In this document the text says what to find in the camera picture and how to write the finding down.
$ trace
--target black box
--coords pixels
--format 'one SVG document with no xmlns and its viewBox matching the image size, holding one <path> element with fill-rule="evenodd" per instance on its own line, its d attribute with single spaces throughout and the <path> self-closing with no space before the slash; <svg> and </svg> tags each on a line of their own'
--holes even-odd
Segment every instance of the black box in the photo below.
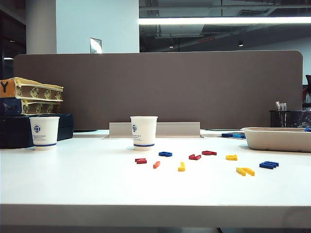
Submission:
<svg viewBox="0 0 311 233">
<path fill-rule="evenodd" d="M 0 116 L 20 115 L 21 100 L 15 98 L 0 98 Z"/>
<path fill-rule="evenodd" d="M 31 116 L 0 116 L 0 148 L 16 149 L 32 147 L 30 117 L 60 117 L 58 122 L 57 141 L 73 136 L 72 114 L 42 114 Z"/>
</svg>

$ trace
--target stacked tray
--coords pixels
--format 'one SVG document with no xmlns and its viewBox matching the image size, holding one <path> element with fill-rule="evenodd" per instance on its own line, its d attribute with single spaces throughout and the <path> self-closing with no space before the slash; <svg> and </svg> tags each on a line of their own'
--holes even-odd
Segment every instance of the stacked tray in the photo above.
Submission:
<svg viewBox="0 0 311 233">
<path fill-rule="evenodd" d="M 63 89 L 20 77 L 0 80 L 0 116 L 58 114 Z"/>
</svg>

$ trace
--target orange label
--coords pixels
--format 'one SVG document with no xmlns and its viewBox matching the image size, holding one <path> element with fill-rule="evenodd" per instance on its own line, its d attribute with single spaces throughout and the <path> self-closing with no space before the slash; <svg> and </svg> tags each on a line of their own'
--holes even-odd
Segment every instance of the orange label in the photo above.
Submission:
<svg viewBox="0 0 311 233">
<path fill-rule="evenodd" d="M 15 83 L 12 79 L 0 80 L 0 97 L 15 97 Z"/>
</svg>

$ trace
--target cup logo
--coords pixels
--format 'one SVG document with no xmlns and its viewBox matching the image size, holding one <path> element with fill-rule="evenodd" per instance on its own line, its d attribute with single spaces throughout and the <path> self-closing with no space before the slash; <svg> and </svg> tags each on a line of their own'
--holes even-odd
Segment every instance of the cup logo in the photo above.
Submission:
<svg viewBox="0 0 311 233">
<path fill-rule="evenodd" d="M 35 126 L 34 126 L 34 131 L 35 131 L 36 133 L 40 132 L 40 130 L 41 130 L 41 127 L 40 127 L 39 125 L 35 125 Z"/>
<path fill-rule="evenodd" d="M 133 130 L 133 132 L 136 132 L 137 131 L 137 126 L 136 125 L 132 125 L 132 130 Z"/>
</svg>

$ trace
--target ceiling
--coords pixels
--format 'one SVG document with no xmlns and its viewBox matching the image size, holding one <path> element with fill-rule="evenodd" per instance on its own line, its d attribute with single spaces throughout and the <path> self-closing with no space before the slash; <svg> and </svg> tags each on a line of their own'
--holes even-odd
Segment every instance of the ceiling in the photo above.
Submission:
<svg viewBox="0 0 311 233">
<path fill-rule="evenodd" d="M 157 17 L 281 17 L 310 16 L 311 0 L 139 0 L 139 18 Z M 311 36 L 306 25 L 140 25 L 141 52 L 222 50 L 234 38 L 234 46 L 249 35 L 288 39 L 289 33 Z"/>
</svg>

